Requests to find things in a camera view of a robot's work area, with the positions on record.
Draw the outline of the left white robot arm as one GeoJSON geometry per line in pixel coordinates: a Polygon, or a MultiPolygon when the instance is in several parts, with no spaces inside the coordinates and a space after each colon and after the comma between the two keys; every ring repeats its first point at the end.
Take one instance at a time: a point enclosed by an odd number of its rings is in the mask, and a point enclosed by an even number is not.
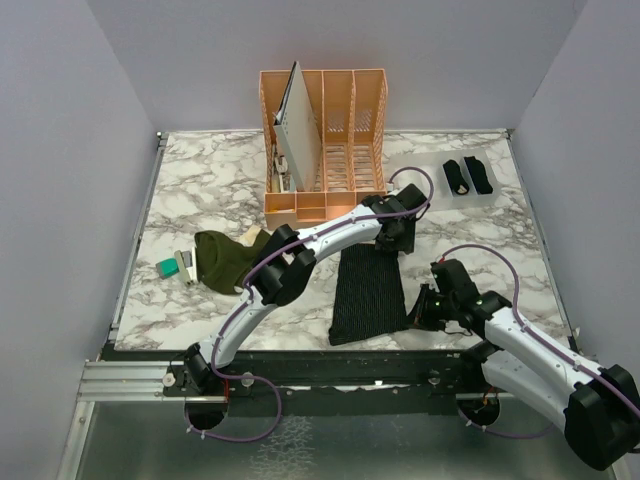
{"type": "Polygon", "coordinates": [[[367,196],[344,215],[317,226],[278,227],[258,254],[238,302],[221,325],[184,352],[189,386],[202,395],[214,392],[220,385],[220,369],[233,361],[249,334],[272,311],[301,296],[315,266],[327,257],[365,242],[383,251],[412,252],[415,223],[432,197],[410,183],[384,196],[367,196]]]}

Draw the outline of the black patterned boxer underwear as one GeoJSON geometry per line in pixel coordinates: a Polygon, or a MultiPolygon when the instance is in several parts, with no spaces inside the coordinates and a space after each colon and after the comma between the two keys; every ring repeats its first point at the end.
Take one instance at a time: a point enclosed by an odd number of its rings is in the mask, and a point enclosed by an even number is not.
{"type": "Polygon", "coordinates": [[[380,251],[372,244],[343,250],[329,344],[339,346],[395,333],[406,324],[398,254],[380,251]]]}

